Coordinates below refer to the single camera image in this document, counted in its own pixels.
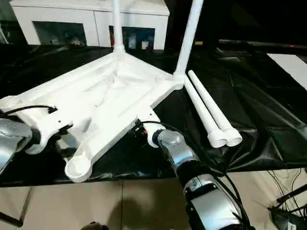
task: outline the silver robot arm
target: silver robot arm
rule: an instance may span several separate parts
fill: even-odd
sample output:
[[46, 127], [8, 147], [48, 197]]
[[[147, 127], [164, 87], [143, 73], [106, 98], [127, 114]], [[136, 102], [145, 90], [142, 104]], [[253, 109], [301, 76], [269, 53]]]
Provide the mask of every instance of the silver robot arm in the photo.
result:
[[23, 150], [32, 137], [33, 131], [30, 126], [0, 118], [0, 172], [14, 153]]
[[153, 141], [163, 149], [183, 186], [192, 229], [238, 229], [241, 225], [237, 218], [241, 217], [240, 208], [204, 169], [184, 137], [176, 131], [164, 129], [156, 132]]

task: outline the white cabinet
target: white cabinet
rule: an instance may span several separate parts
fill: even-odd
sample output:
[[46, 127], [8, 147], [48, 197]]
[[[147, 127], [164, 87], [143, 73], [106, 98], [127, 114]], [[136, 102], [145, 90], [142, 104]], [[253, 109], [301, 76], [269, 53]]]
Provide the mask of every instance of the white cabinet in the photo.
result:
[[[13, 0], [10, 2], [30, 45], [62, 44], [111, 46], [111, 0]], [[123, 30], [146, 29], [154, 49], [164, 49], [169, 11], [163, 0], [121, 0]], [[135, 34], [127, 35], [131, 40]]]

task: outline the black table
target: black table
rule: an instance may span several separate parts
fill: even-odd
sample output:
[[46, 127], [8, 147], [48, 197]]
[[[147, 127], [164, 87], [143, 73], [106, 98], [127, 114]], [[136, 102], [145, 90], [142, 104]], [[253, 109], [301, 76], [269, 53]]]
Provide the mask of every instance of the black table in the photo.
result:
[[[0, 97], [20, 94], [110, 52], [100, 47], [2, 45]], [[178, 52], [129, 51], [132, 55], [174, 72]], [[307, 167], [307, 91], [265, 52], [192, 51], [193, 69], [243, 142], [213, 149], [184, 89], [171, 93], [154, 110], [162, 122], [185, 132], [200, 146], [200, 159], [223, 172]], [[50, 144], [42, 153], [17, 153], [3, 174], [0, 186], [66, 184], [65, 161]], [[211, 158], [219, 163], [216, 166]], [[87, 182], [173, 177], [159, 149], [129, 132], [93, 166]]]

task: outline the white plastic pipe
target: white plastic pipe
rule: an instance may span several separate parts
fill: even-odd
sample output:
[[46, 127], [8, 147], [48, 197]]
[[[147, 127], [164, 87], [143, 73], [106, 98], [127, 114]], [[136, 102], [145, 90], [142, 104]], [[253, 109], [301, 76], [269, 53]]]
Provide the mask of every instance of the white plastic pipe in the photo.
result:
[[190, 14], [189, 14], [188, 24], [186, 27], [186, 31], [185, 31], [182, 46], [181, 46], [181, 51], [180, 51], [177, 67], [174, 72], [175, 76], [183, 75], [186, 72], [197, 24], [198, 24], [200, 15], [201, 15], [202, 4], [203, 4], [203, 0], [193, 0]]
[[206, 107], [210, 111], [212, 117], [217, 123], [218, 127], [225, 133], [227, 138], [228, 146], [235, 146], [241, 143], [242, 137], [238, 130], [233, 128], [229, 123], [228, 119], [225, 117], [219, 106], [215, 103], [213, 98], [210, 96], [206, 88], [203, 86], [201, 81], [197, 78], [196, 74], [190, 70], [188, 72], [197, 92], [201, 96]]
[[114, 29], [114, 51], [125, 52], [123, 34], [121, 30], [121, 18], [119, 0], [112, 0], [113, 6], [113, 29]]
[[186, 90], [197, 110], [197, 113], [201, 118], [203, 126], [205, 127], [208, 133], [208, 140], [210, 144], [214, 148], [219, 148], [224, 146], [227, 143], [227, 139], [224, 132], [219, 129], [219, 127], [213, 120], [211, 114], [209, 113], [208, 109], [205, 107], [204, 103], [197, 94], [196, 90], [194, 89], [188, 77], [185, 77], [184, 86], [186, 87]]

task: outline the wire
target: wire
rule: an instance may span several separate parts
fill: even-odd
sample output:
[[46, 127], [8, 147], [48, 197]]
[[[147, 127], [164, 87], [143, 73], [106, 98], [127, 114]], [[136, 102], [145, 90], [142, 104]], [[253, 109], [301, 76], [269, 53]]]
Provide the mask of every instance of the wire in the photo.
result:
[[[160, 124], [160, 125], [163, 125], [173, 131], [176, 131], [178, 133], [180, 133], [191, 145], [191, 146], [194, 150], [197, 149], [197, 150], [200, 150], [199, 146], [197, 144], [194, 144], [194, 142], [192, 142], [188, 136], [186, 134], [184, 134], [183, 132], [181, 132], [180, 130], [178, 130], [177, 128], [173, 127], [173, 126], [170, 126], [166, 123], [163, 123], [163, 122], [159, 122], [159, 121], [140, 121], [136, 124], [136, 127], [139, 127], [140, 125], [142, 124], [148, 124], [148, 123], [151, 123], [151, 124]], [[211, 160], [214, 161], [214, 163], [216, 164], [216, 166], [218, 167], [218, 163], [215, 159], [211, 158]], [[240, 194], [235, 186], [235, 184], [233, 183], [233, 181], [230, 179], [230, 177], [224, 173], [224, 176], [227, 178], [227, 180], [230, 182], [231, 186], [233, 187], [234, 191], [235, 191], [235, 194], [233, 194], [233, 192], [227, 187], [227, 185], [225, 185], [217, 176], [214, 176], [213, 177], [215, 178], [215, 180], [223, 187], [223, 189], [232, 197], [232, 199], [236, 202], [236, 204], [239, 206], [240, 210], [241, 210], [241, 213], [242, 213], [242, 216], [244, 217], [245, 219], [245, 225], [246, 226], [249, 226], [250, 227], [250, 221], [249, 221], [249, 218], [248, 218], [248, 215], [243, 207], [243, 204], [242, 204], [242, 200], [241, 200], [241, 197], [240, 197]]]
[[17, 108], [17, 109], [9, 110], [9, 111], [1, 114], [0, 116], [8, 116], [10, 114], [13, 114], [13, 113], [25, 110], [25, 109], [32, 109], [32, 108], [47, 108], [49, 110], [55, 110], [54, 107], [51, 107], [51, 106], [48, 106], [48, 105], [30, 105], [30, 106], [25, 106], [25, 107], [20, 107], [20, 108]]
[[[300, 168], [299, 170], [300, 170], [299, 173], [296, 175], [296, 177], [295, 177], [294, 180], [292, 181], [291, 192], [293, 192], [294, 182], [297, 180], [297, 178], [300, 176], [300, 174], [301, 174], [301, 172], [302, 172], [302, 169], [301, 169], [301, 168]], [[293, 201], [294, 201], [296, 207], [299, 208], [299, 207], [298, 207], [298, 204], [297, 204], [297, 202], [296, 202], [295, 197], [292, 197], [292, 199], [293, 199]], [[303, 217], [304, 215], [302, 214], [301, 210], [299, 209], [298, 211], [299, 211], [299, 213], [301, 214], [301, 216]]]
[[[280, 186], [280, 184], [278, 183], [278, 181], [277, 181], [277, 179], [275, 178], [275, 176], [273, 176], [273, 175], [270, 173], [270, 171], [267, 171], [267, 172], [268, 172], [268, 173], [270, 174], [270, 176], [273, 178], [273, 180], [274, 180], [275, 184], [278, 186], [278, 188], [279, 188], [281, 194], [284, 196], [283, 189], [281, 188], [281, 186]], [[287, 210], [289, 209], [289, 206], [287, 205], [287, 202], [286, 202], [286, 201], [285, 201], [284, 203], [285, 203], [285, 209], [286, 209], [286, 211], [287, 211]]]

